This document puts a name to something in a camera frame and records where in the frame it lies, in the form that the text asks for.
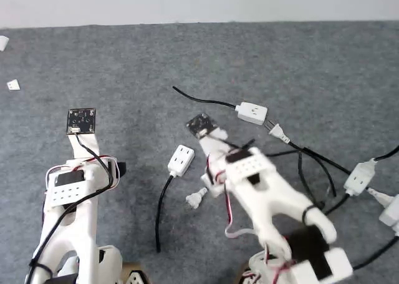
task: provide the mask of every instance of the white outlet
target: white outlet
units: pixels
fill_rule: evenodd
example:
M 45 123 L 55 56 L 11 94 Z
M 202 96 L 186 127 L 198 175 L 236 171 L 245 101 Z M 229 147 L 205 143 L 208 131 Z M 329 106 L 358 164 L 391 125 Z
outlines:
M 256 104 L 242 102 L 236 106 L 238 118 L 256 125 L 262 125 L 266 119 L 267 107 Z
M 194 150 L 186 147 L 185 145 L 179 145 L 173 153 L 172 158 L 168 164 L 168 170 L 181 177 L 188 169 L 191 161 L 194 158 Z
M 145 284 L 145 282 L 143 281 L 142 276 L 140 276 L 140 273 L 132 272 L 129 279 L 126 281 L 126 284 Z

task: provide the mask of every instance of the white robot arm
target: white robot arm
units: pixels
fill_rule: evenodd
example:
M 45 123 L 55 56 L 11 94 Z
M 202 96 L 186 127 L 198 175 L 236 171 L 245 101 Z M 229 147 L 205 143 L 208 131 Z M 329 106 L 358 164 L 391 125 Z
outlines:
M 225 191 L 236 197 L 252 220 L 253 233 L 261 246 L 277 257 L 265 264 L 264 260 L 259 260 L 259 257 L 264 259 L 262 252 L 249 261 L 252 271 L 261 275 L 263 283 L 274 283 L 276 267 L 292 263 L 292 260 L 297 260 L 296 264 L 287 268 L 279 283 L 327 284 L 352 274 L 345 252 L 329 248 L 337 238 L 332 222 L 305 195 L 294 190 L 259 149 L 242 149 L 226 142 L 227 133 L 206 114 L 196 116 L 187 127 L 199 139 L 208 157 L 202 181 L 214 197 Z M 279 213 L 303 221 L 307 230 L 293 233 L 293 239 L 282 236 L 272 223 L 273 216 Z M 312 235 L 321 244 L 312 242 L 314 248 L 325 248 L 320 257 L 327 263 L 321 268 L 312 265 L 320 254 L 310 251 L 312 258 L 305 260 L 307 255 L 297 251 L 298 241 L 304 244 L 302 242 Z
M 121 173 L 116 158 L 99 156 L 94 125 L 94 109 L 69 111 L 67 133 L 70 134 L 75 159 L 50 169 L 46 174 L 41 240 L 34 252 L 27 284 L 120 283 L 122 256 L 119 250 L 114 246 L 98 247 L 96 244 L 98 197 L 91 195 L 115 188 Z M 54 228 L 66 208 L 82 199 L 84 201 L 68 211 L 59 226 Z M 75 251 L 76 256 L 61 265 L 64 256 L 71 251 Z

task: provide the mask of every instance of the power plug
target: power plug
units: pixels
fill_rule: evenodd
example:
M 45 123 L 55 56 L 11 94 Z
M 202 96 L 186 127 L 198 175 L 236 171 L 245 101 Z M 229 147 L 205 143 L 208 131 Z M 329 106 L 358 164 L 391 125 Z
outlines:
M 183 176 L 193 159 L 194 150 L 186 147 L 185 145 L 179 145 L 175 150 L 175 153 L 173 153 L 168 164 L 168 170 L 170 174 L 174 177 Z
M 236 106 L 238 118 L 256 125 L 263 125 L 267 115 L 267 108 L 256 104 L 241 102 Z
M 371 188 L 367 189 L 367 192 L 375 197 L 375 199 L 385 208 L 380 215 L 380 221 L 385 225 L 392 227 L 393 231 L 395 231 L 399 236 L 399 194 L 392 197 Z
M 186 202 L 193 207 L 194 209 L 197 209 L 198 206 L 200 205 L 203 196 L 208 192 L 208 189 L 206 187 L 203 187 L 199 190 L 199 192 L 192 193 L 191 195 L 188 195 L 186 197 Z

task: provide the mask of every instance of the red wire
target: red wire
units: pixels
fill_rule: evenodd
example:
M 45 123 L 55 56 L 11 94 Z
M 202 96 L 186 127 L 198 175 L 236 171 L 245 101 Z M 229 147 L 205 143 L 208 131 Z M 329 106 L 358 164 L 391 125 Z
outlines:
M 99 156 L 100 158 L 104 158 L 104 157 L 110 157 L 109 155 L 100 155 Z M 89 159 L 86 159 L 86 160 L 84 160 L 84 162 L 90 162 L 90 161 L 93 161 L 93 160 L 95 160 L 95 157 L 92 157 L 92 158 L 89 158 Z M 76 170 L 78 170 L 79 169 L 79 167 L 81 167 L 81 165 L 78 165 L 77 167 L 75 167 L 72 171 L 76 171 Z
M 222 182 L 219 182 L 218 177 L 219 177 L 221 174 L 225 173 L 225 172 L 226 172 L 226 170 L 220 170 L 220 171 L 216 174 L 216 176 L 214 176 L 214 179 L 215 179 L 215 181 L 216 181 L 217 183 L 219 183 L 219 184 L 224 184 L 224 183 L 222 183 Z
M 277 281 L 279 280 L 281 272 L 283 272 L 284 270 L 288 270 L 292 264 L 294 264 L 294 262 L 285 262 L 285 264 L 281 265 L 277 269 L 277 272 L 276 272 L 276 275 L 274 276 L 272 284 L 277 284 Z
M 232 214 L 231 214 L 231 204 L 230 198 L 226 190 L 226 186 L 224 186 L 224 196 L 226 197 L 226 207 L 227 207 L 227 215 L 228 215 L 228 223 L 230 224 L 232 221 Z

